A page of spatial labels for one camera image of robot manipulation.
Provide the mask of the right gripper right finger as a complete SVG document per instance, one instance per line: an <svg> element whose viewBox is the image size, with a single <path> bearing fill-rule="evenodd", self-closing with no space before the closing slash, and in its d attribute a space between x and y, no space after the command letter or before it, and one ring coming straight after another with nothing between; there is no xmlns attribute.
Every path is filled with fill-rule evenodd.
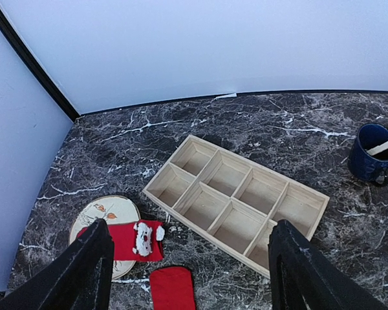
<svg viewBox="0 0 388 310"><path fill-rule="evenodd" d="M335 268L288 220L268 246L273 309L387 309Z"/></svg>

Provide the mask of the red santa sock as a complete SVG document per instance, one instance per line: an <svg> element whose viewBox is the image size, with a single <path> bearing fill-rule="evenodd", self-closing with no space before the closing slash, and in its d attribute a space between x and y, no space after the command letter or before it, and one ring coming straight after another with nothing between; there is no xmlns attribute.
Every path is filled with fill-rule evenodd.
<svg viewBox="0 0 388 310"><path fill-rule="evenodd" d="M162 222L139 220L107 227L114 242L114 260L158 262L164 258L162 240L165 229Z"/></svg>
<svg viewBox="0 0 388 310"><path fill-rule="evenodd" d="M153 309L196 309L191 271L173 266L157 269L150 274L149 284Z"/></svg>

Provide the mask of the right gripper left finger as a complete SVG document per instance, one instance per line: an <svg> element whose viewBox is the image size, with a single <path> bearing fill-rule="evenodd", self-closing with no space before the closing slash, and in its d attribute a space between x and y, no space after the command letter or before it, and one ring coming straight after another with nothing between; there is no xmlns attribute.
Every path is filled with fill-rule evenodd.
<svg viewBox="0 0 388 310"><path fill-rule="evenodd" d="M97 219L51 264L0 300L0 309L108 309L113 254L106 221Z"/></svg>

